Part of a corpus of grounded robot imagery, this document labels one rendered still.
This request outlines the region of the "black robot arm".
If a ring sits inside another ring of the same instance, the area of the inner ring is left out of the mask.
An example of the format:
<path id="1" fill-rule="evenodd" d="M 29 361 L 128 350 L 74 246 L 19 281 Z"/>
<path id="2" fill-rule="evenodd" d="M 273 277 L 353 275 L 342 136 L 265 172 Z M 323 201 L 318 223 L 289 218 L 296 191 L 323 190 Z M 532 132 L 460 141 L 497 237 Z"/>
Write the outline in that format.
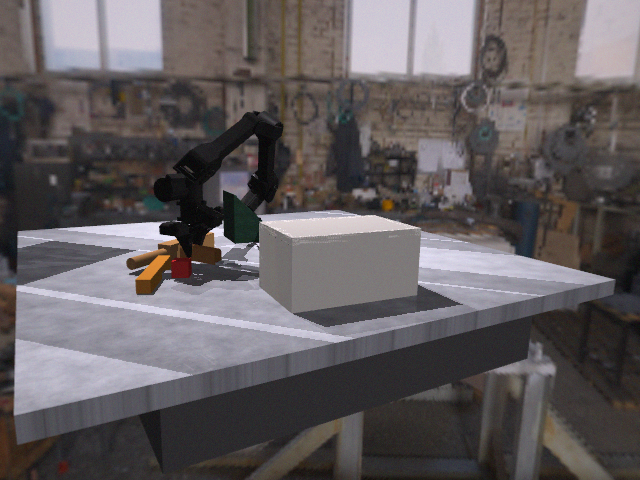
<path id="1" fill-rule="evenodd" d="M 276 140 L 282 136 L 283 123 L 266 111 L 247 112 L 242 119 L 210 143 L 202 143 L 188 151 L 173 167 L 176 174 L 167 174 L 154 183 L 154 194 L 161 202 L 183 198 L 203 197 L 202 185 L 215 175 L 222 160 L 254 133 L 259 140 L 258 170 L 248 182 L 250 190 L 241 201 L 255 211 L 265 200 L 270 203 L 278 189 L 278 177 L 274 172 Z M 189 172 L 184 166 L 193 172 Z M 200 222 L 209 228 L 219 227 L 224 217 L 224 208 L 206 206 L 206 201 L 194 205 L 191 221 Z"/>

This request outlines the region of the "brown cylinder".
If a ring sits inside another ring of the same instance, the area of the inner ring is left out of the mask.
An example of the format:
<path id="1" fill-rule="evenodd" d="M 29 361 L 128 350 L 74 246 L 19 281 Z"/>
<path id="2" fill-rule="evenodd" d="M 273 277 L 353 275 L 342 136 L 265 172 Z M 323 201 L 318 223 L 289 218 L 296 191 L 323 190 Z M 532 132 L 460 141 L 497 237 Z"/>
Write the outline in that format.
<path id="1" fill-rule="evenodd" d="M 181 246 L 180 246 L 180 258 L 188 258 Z M 220 266 L 231 267 L 231 268 L 242 269 L 242 270 L 259 273 L 259 267 L 222 261 L 222 254 L 221 254 L 220 248 L 192 244 L 191 261 L 207 263 L 212 265 L 220 265 Z"/>

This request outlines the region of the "orange block with cylindrical handle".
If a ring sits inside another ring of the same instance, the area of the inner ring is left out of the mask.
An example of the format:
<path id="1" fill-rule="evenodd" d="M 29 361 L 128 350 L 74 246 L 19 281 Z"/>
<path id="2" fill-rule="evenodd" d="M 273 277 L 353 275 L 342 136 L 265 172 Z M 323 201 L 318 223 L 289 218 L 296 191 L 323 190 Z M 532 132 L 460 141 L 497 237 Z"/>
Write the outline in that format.
<path id="1" fill-rule="evenodd" d="M 158 255 L 171 255 L 171 261 L 174 258 L 180 258 L 180 243 L 177 239 L 166 241 L 158 244 L 158 250 L 128 258 L 126 265 L 130 270 L 134 270 L 143 266 L 150 265 Z M 214 233 L 208 232 L 205 236 L 202 246 L 214 247 Z"/>

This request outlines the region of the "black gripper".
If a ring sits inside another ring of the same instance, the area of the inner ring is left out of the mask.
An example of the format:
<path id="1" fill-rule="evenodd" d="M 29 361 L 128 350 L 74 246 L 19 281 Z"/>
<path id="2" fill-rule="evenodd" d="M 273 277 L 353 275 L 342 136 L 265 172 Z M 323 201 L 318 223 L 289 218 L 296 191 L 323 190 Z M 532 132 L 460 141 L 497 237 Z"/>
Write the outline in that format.
<path id="1" fill-rule="evenodd" d="M 188 258 L 192 256 L 192 243 L 203 245 L 206 234 L 212 230 L 212 228 L 200 222 L 198 218 L 197 222 L 191 221 L 194 205 L 200 202 L 201 206 L 203 201 L 203 197 L 183 198 L 180 201 L 176 201 L 176 204 L 180 205 L 181 214 L 180 217 L 177 217 L 177 221 L 181 222 L 169 221 L 161 223 L 159 226 L 159 234 L 175 236 Z"/>

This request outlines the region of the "red block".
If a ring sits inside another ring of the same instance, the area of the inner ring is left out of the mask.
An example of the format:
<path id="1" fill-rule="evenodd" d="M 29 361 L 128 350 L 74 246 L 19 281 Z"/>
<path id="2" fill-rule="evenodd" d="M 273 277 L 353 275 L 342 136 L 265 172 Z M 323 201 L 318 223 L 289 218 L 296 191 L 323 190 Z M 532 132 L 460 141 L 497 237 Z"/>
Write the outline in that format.
<path id="1" fill-rule="evenodd" d="M 189 278 L 192 274 L 191 258 L 174 258 L 171 261 L 172 278 Z"/>

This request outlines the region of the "orange bar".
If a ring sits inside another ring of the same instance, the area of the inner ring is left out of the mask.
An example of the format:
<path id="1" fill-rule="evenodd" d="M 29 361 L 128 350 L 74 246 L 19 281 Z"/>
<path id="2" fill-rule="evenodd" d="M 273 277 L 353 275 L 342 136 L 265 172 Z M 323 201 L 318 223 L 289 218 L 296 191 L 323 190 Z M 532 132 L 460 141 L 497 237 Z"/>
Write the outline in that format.
<path id="1" fill-rule="evenodd" d="M 162 280 L 162 272 L 171 268 L 171 255 L 158 255 L 136 278 L 136 294 L 151 294 Z"/>

